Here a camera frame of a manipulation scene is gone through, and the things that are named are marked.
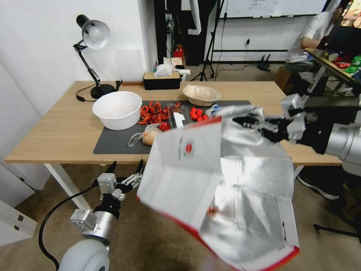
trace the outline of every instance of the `wooden table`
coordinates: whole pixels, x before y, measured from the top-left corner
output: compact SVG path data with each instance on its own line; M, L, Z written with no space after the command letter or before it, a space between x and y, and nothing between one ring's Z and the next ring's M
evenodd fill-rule
M92 102L80 102L75 98L77 90L92 85L89 81L75 82L5 158L7 163L44 163L55 179L68 193L78 189L64 171L62 164L135 164L147 160L146 154L94 154L93 149L103 130L100 120L92 113ZM186 100L182 89L189 82L182 82L178 90L144 90L143 86L121 86L120 90L133 91L143 100ZM282 114L280 102L284 93L274 82L197 82L217 89L222 100L249 100L260 105L266 114ZM91 99L90 91L83 91ZM310 147L281 142L295 165L340 165L329 155L319 155ZM82 196L74 202L81 209L90 206Z
M320 78L323 76L324 72L326 70L330 71L332 74L335 75L335 77L340 78L340 83L336 86L334 91L337 91L342 86L343 82L346 82L348 84L358 84L358 81L356 81L354 78L352 78L352 74L349 74L345 72L345 69L338 68L332 61L329 61L328 58L321 56L318 54L319 50L312 49L312 48L306 48L305 51L309 53L317 63L319 63L322 67L317 72L315 76L315 80L313 84L310 85L308 92L312 92L314 87L317 85Z

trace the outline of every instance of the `brown floor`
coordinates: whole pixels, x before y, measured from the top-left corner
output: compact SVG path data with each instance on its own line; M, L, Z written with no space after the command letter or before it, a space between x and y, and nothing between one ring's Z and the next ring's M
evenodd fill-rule
M242 66L221 64L218 69L239 69ZM278 67L272 65L269 73L252 66L237 72L221 71L218 79L271 81ZM192 75L200 70L201 66L192 67ZM104 169L99 165L65 165L65 170L80 190L87 188ZM118 165L115 173L118 177L125 177L134 170L135 166ZM122 203L111 244L110 270L200 270L209 255L207 249L174 222L142 205L135 195L133 191ZM99 204L99 196L100 191L95 188L85 194L85 199L95 207ZM42 191L29 197L17 209L41 223L45 214L65 197L65 192L51 177ZM331 206L327 200L296 181L293 204L300 253L280 270L360 270L361 245L356 238L328 232L317 233L312 227L314 223L319 223L354 231L329 211ZM45 245L59 261L69 247L82 239L78 228L69 221L74 209L72 202L63 205L52 215L45 229ZM50 260L41 254L37 237L36 234L33 238L0 247L1 270L55 270ZM232 269L218 261L216 270Z

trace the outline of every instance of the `beige bowl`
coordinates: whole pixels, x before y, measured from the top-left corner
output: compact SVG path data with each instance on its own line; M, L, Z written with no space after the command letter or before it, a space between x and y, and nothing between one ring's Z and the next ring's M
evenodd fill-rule
M183 94L194 105L209 106L221 98L221 94L214 88L189 85L183 88Z

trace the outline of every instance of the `white paper bag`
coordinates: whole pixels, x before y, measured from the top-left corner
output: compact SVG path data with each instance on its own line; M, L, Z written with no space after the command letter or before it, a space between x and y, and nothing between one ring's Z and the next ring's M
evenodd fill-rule
M223 118L157 135L137 195L235 269L270 270L299 251L293 165L280 144L232 120L249 113L263 117L258 107L225 108Z

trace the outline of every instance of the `whiteboard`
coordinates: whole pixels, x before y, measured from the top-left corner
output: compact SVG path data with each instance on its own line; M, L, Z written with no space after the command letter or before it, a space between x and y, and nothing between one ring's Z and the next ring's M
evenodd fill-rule
M279 17L320 13L326 0L225 0L221 18Z

